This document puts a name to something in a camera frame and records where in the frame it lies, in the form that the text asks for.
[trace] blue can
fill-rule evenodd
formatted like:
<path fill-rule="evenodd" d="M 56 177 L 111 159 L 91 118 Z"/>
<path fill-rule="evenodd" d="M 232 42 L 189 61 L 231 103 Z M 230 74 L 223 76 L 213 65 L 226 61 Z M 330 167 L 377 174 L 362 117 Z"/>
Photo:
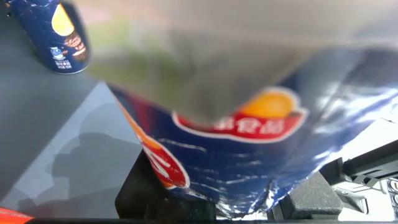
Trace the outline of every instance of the blue can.
<path fill-rule="evenodd" d="M 42 63 L 61 74 L 88 66 L 89 50 L 77 17 L 70 17 L 59 0 L 6 0 Z"/>

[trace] black plastic part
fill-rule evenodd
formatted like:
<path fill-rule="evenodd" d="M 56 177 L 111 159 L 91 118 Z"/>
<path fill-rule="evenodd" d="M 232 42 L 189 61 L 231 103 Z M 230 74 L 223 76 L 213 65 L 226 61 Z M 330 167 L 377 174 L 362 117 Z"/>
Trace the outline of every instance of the black plastic part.
<path fill-rule="evenodd" d="M 383 180 L 398 175 L 398 140 L 346 161 L 344 173 L 367 184 L 372 179 Z"/>
<path fill-rule="evenodd" d="M 148 204 L 167 198 L 150 162 L 141 152 L 115 200 L 120 218 L 144 219 Z"/>
<path fill-rule="evenodd" d="M 343 158 L 338 158 L 334 161 L 324 165 L 319 170 L 323 178 L 329 183 L 329 185 L 339 184 L 341 182 L 351 182 L 352 179 L 348 177 L 343 171 Z"/>
<path fill-rule="evenodd" d="M 336 220 L 343 202 L 323 176 L 317 172 L 279 202 L 285 220 Z"/>
<path fill-rule="evenodd" d="M 142 151 L 115 200 L 120 218 L 162 222 L 215 221 L 216 207 L 205 200 L 182 200 L 160 183 Z"/>
<path fill-rule="evenodd" d="M 145 219 L 167 223 L 215 221 L 216 207 L 205 200 L 163 200 L 148 205 Z"/>

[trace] red logo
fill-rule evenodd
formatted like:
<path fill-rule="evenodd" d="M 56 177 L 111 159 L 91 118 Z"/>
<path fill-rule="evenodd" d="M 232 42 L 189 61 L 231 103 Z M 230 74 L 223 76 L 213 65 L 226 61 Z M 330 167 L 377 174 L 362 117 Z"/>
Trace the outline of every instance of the red logo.
<path fill-rule="evenodd" d="M 150 164 L 156 175 L 167 189 L 176 187 L 187 188 L 190 180 L 181 163 L 161 143 L 149 137 L 133 120 L 129 113 L 120 105 L 125 117 L 140 140 L 144 152 L 149 158 Z"/>
<path fill-rule="evenodd" d="M 307 117 L 299 98 L 286 88 L 267 88 L 231 116 L 210 127 L 193 124 L 177 113 L 174 123 L 185 131 L 209 138 L 242 142 L 279 142 L 296 132 Z"/>

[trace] gray desk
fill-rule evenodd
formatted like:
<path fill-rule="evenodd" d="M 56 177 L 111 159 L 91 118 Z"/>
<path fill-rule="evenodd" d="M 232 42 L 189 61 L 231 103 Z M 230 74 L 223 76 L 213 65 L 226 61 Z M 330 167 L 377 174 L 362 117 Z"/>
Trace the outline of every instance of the gray desk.
<path fill-rule="evenodd" d="M 0 4 L 0 207 L 35 217 L 117 217 L 141 147 L 104 83 L 34 57 Z"/>

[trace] snack bag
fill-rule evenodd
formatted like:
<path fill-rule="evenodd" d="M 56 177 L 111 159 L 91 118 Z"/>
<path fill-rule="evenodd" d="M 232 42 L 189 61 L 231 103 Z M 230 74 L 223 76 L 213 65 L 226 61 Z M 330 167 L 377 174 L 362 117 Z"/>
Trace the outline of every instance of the snack bag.
<path fill-rule="evenodd" d="M 270 209 L 393 108 L 397 3 L 75 1 L 90 72 L 161 182 L 228 218 Z"/>

